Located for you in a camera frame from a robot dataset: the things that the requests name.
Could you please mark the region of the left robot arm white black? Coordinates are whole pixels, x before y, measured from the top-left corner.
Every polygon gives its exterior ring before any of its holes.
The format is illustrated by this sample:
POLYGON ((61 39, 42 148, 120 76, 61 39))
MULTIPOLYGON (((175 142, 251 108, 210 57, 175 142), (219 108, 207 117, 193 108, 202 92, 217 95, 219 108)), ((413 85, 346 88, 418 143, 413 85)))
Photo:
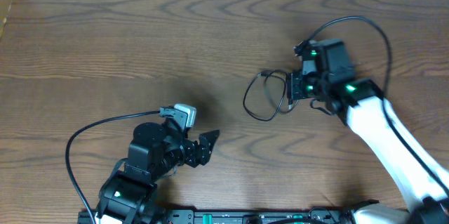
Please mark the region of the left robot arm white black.
POLYGON ((157 184, 177 166, 196 168, 210 161, 218 130, 192 141, 173 120, 138 125, 128 147, 128 157, 116 163, 101 187, 96 223, 165 223, 167 210, 155 203, 157 184))

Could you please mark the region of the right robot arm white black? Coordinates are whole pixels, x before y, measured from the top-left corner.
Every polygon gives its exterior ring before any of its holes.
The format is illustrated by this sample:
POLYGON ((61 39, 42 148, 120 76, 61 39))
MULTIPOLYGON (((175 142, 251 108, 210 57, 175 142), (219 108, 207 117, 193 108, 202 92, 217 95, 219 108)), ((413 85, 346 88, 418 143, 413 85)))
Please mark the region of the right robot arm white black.
POLYGON ((398 187, 407 209, 365 201, 343 211, 340 223, 447 223, 448 170, 414 138, 371 79, 357 79, 340 39, 305 40, 294 48, 301 70, 287 78, 290 102, 325 103, 374 152, 398 187))

